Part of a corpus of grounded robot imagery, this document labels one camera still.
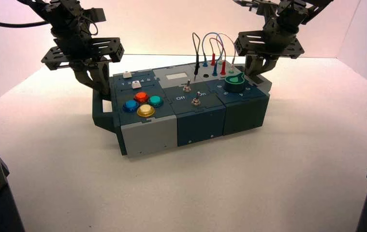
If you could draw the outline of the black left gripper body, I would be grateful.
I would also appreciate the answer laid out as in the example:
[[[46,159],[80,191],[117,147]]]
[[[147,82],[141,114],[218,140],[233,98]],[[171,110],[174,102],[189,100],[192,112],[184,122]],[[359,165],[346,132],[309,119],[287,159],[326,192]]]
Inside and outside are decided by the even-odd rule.
[[[98,29],[95,33],[91,33],[89,28],[80,30],[51,28],[56,46],[47,51],[41,62],[50,70],[63,68],[63,62],[103,62],[105,56],[109,56],[110,62],[120,62],[124,54],[120,38],[96,38],[98,33]]]

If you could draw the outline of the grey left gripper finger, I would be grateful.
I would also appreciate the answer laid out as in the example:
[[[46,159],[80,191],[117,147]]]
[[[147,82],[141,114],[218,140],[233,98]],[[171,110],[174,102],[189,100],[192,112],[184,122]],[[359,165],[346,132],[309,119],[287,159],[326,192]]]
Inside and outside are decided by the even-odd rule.
[[[97,77],[98,70],[96,68],[91,68],[88,66],[73,66],[73,71],[78,82],[92,89],[99,89]]]
[[[110,95],[108,63],[98,63],[89,69],[92,88],[103,95]]]

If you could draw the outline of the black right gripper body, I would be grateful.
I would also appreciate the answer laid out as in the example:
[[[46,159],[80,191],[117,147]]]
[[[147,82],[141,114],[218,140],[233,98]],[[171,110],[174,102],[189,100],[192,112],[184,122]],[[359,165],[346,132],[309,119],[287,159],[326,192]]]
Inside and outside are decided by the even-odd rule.
[[[262,30],[238,33],[235,49],[239,56],[259,55],[298,58],[305,51],[297,39],[299,26],[269,19]]]

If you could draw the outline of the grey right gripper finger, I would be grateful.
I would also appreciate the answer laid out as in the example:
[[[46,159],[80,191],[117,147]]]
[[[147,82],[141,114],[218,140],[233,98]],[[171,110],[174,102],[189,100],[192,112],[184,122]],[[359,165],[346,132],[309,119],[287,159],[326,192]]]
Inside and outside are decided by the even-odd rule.
[[[260,66],[256,68],[255,75],[257,76],[274,69],[277,61],[278,57],[264,57]]]
[[[261,69],[261,57],[258,55],[246,55],[245,75],[252,77]]]

